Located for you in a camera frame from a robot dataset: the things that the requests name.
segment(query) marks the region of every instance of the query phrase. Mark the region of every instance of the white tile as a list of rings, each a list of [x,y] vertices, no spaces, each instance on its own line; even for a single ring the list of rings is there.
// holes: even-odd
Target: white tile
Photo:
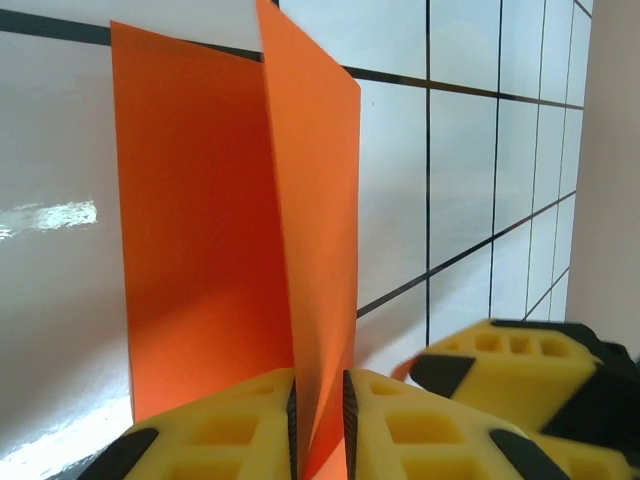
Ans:
[[[363,306],[426,271],[426,91],[361,81]]]
[[[564,109],[540,106],[533,211],[555,202],[560,186]]]
[[[556,233],[556,254],[553,265],[553,279],[556,280],[569,267],[571,258],[571,239],[573,237],[573,213],[575,196],[569,197],[558,205],[558,231]]]
[[[567,109],[562,146],[562,172],[560,173],[560,196],[576,189],[580,141],[582,139],[582,110]]]
[[[496,232],[531,214],[537,116],[536,105],[500,101]]]
[[[0,33],[0,478],[131,422],[111,51]]]
[[[0,8],[102,26],[117,20],[186,40],[262,50],[255,0],[0,0]]]
[[[533,219],[527,311],[531,310],[551,287],[556,210],[557,207],[550,208]]]
[[[584,105],[584,86],[587,78],[587,59],[589,57],[589,37],[591,19],[580,8],[573,13],[573,34],[571,38],[571,56],[569,57],[569,87],[567,103]]]
[[[426,288],[421,283],[356,323],[354,364],[389,375],[427,343]]]
[[[551,295],[547,294],[542,301],[538,304],[533,312],[527,317],[527,320],[534,322],[548,322],[549,321],[549,308],[551,305]]]
[[[521,320],[526,314],[529,233],[527,222],[494,242],[491,316]]]
[[[491,236],[496,100],[431,92],[430,268]]]
[[[587,9],[587,12],[593,12],[593,0],[579,0],[584,8]]]
[[[490,269],[486,246],[431,277],[430,343],[487,318]]]
[[[544,0],[504,0],[500,90],[538,98]]]
[[[546,1],[540,97],[564,103],[567,90],[573,1]]]
[[[431,0],[431,79],[498,88],[499,0]]]
[[[569,274],[556,283],[551,290],[551,310],[549,320],[552,322],[564,322],[567,308],[567,289],[569,288]]]
[[[426,78],[426,2],[281,0],[280,8],[343,65]]]

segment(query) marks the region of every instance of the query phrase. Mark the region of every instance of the folded orange paper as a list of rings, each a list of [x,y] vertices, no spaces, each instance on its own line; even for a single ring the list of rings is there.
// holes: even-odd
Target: folded orange paper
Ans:
[[[257,5],[264,64],[112,23],[134,412],[295,366],[301,478],[346,478],[359,88]]]

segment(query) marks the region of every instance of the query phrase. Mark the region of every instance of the black rubber pad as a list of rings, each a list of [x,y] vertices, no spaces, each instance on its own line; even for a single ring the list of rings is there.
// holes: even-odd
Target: black rubber pad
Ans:
[[[298,407],[296,404],[296,381],[291,385],[287,400],[287,430],[289,432],[289,466],[291,480],[298,480]]]
[[[358,450],[358,401],[349,370],[345,370],[342,375],[342,416],[347,457],[347,478],[355,480],[356,454]]]
[[[451,398],[471,370],[475,359],[450,355],[421,355],[409,376],[428,392]]]
[[[80,474],[78,480],[124,480],[158,436],[145,428],[118,438]]]
[[[523,480],[571,480],[528,438],[502,429],[491,430],[489,436]]]

